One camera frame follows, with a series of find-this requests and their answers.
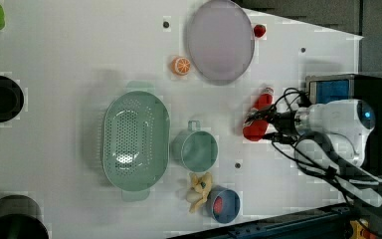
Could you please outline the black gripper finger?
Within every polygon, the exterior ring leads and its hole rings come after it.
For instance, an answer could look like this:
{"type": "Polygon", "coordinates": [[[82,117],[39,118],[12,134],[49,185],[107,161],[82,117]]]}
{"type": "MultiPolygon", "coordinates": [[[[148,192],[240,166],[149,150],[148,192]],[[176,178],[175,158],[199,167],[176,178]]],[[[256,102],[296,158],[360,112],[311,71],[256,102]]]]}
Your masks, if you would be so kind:
{"type": "Polygon", "coordinates": [[[280,132],[270,132],[263,136],[263,139],[270,140],[271,142],[278,142],[280,144],[294,144],[295,139],[292,136],[284,135],[280,132]]]}
{"type": "Polygon", "coordinates": [[[275,114],[276,114],[275,106],[267,106],[260,110],[252,108],[250,112],[247,114],[245,123],[252,123],[253,121],[256,121],[256,120],[264,120],[268,123],[271,123],[274,120],[275,114]]]}

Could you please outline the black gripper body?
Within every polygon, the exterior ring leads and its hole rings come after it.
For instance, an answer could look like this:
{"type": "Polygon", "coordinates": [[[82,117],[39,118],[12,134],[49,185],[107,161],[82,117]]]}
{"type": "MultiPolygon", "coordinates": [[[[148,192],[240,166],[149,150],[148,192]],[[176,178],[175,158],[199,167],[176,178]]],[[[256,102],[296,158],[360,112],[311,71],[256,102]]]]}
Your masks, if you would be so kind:
{"type": "Polygon", "coordinates": [[[296,111],[275,113],[273,117],[273,126],[279,133],[289,136],[297,136],[298,132],[295,128],[295,114],[296,111]]]}

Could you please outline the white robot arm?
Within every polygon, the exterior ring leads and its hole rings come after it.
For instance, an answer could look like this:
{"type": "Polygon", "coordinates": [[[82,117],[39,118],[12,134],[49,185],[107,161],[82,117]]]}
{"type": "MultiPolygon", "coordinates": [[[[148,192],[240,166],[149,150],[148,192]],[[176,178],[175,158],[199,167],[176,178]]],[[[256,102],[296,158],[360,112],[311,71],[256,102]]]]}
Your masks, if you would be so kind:
{"type": "Polygon", "coordinates": [[[372,108],[361,100],[341,100],[280,113],[275,106],[251,110],[250,126],[265,121],[276,131],[265,139],[292,147],[304,174],[320,178],[342,195],[382,216],[382,179],[362,168],[367,140],[375,128],[372,108]]]}

